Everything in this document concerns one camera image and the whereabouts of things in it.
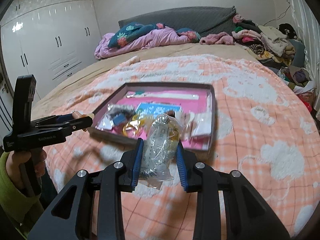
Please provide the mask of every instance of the metal pivot screw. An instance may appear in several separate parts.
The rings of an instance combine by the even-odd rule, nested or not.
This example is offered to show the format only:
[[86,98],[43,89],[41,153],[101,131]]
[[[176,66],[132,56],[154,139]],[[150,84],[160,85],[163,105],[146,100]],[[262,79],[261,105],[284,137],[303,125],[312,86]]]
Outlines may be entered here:
[[239,178],[241,176],[240,171],[232,171],[231,175],[234,176],[235,178]]
[[86,174],[87,172],[85,170],[78,171],[77,173],[78,177],[84,177]]
[[196,163],[196,167],[198,168],[198,169],[203,169],[204,168],[204,163]]
[[116,168],[116,169],[120,169],[123,167],[123,163],[122,162],[116,162],[113,164],[113,166]]

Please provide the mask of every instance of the person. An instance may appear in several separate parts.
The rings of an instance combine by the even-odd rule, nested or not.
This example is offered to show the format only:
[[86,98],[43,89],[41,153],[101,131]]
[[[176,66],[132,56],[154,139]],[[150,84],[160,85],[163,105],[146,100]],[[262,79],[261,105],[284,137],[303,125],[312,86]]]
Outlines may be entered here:
[[[28,233],[39,219],[44,209],[40,195],[26,197],[19,165],[27,162],[31,153],[27,151],[3,153],[0,157],[0,205],[11,223],[27,239]],[[35,165],[36,176],[45,174],[47,154],[42,150],[40,162]]]

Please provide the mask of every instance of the gray headboard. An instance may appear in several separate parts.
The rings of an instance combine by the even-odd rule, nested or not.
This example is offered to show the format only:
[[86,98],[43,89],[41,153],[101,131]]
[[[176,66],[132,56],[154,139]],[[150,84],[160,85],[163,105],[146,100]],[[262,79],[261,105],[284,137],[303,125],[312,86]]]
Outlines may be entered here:
[[232,21],[235,14],[236,8],[234,6],[232,8],[182,7],[146,13],[121,20],[119,21],[119,27],[122,28],[130,22],[139,22],[145,25],[161,22],[175,30],[185,27],[190,28],[198,32],[202,37],[220,32],[231,34],[236,28]]

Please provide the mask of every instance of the sleeve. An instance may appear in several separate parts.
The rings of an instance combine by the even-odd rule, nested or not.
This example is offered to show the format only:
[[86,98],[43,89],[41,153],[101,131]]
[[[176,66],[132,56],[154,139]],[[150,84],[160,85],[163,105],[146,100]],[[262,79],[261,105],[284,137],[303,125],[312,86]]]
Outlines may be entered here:
[[5,167],[8,156],[3,153],[0,157],[0,205],[11,220],[31,229],[43,212],[40,195],[26,197],[13,185]]

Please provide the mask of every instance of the green sweater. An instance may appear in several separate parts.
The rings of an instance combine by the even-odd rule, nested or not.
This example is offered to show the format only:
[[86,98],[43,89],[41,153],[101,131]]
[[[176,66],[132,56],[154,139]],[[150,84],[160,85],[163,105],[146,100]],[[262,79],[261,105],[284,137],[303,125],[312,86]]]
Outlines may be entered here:
[[9,153],[0,157],[0,205],[12,224],[27,239],[33,225],[43,213],[40,195],[26,197],[11,182],[5,164]]

